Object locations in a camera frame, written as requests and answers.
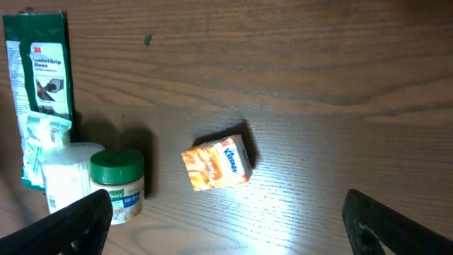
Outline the white cylindrical container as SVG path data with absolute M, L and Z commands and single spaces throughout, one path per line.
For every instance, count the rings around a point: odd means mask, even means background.
M 91 157 L 104 149 L 100 144 L 75 142 L 49 149 L 38 157 L 51 214 L 91 193 Z

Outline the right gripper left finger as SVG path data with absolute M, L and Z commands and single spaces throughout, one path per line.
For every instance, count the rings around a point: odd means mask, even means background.
M 98 190 L 1 238 L 1 253 L 101 254 L 112 216 L 108 192 Z

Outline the green-lid seasoning jar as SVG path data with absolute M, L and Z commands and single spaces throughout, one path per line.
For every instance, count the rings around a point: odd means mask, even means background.
M 91 191 L 108 192 L 113 208 L 112 225 L 133 220 L 144 200 L 144 156 L 135 149 L 107 149 L 90 159 Z

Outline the green 3M gloves package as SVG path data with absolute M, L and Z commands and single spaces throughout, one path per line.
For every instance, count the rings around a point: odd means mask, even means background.
M 21 179 L 27 188 L 44 189 L 38 156 L 27 142 L 31 115 L 74 119 L 74 94 L 67 17 L 60 12 L 3 15 L 8 72 L 23 152 Z

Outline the orange Kleenex tissue pack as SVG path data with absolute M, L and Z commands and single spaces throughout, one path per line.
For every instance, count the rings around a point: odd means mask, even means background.
M 181 156 L 194 191 L 244 184 L 252 174 L 241 135 L 203 143 Z

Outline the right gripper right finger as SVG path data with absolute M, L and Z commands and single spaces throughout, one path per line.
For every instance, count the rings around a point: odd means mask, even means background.
M 452 240 L 433 232 L 364 193 L 350 189 L 342 218 L 354 255 L 451 254 Z

